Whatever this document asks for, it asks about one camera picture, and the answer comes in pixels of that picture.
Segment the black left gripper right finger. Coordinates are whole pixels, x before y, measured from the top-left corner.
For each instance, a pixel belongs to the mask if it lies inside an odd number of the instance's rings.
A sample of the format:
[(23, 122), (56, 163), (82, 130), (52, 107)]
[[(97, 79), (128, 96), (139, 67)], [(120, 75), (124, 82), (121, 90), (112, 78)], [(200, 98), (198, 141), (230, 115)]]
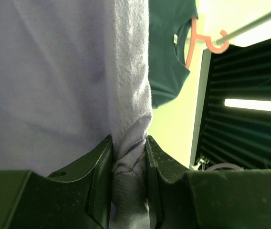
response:
[(183, 228), (183, 176), (188, 169), (162, 150), (150, 135), (146, 138), (146, 165), (150, 228)]

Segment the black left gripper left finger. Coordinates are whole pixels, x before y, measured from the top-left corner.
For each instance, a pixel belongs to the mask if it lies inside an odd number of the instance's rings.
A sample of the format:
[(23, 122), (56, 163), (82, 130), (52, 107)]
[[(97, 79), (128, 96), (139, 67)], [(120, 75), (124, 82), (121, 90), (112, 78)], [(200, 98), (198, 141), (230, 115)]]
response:
[(52, 172), (48, 178), (70, 187), (63, 191), (78, 207), (65, 229), (107, 229), (111, 208), (113, 164), (112, 137), (108, 135), (93, 150), (69, 165)]

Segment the purple t shirt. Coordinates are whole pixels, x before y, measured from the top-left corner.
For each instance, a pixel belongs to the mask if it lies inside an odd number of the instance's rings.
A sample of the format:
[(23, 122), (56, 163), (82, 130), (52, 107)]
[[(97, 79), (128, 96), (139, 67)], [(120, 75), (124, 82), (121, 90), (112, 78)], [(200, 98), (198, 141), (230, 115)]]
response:
[(146, 0), (0, 0), (0, 170), (49, 175), (112, 136), (112, 229), (147, 229)]

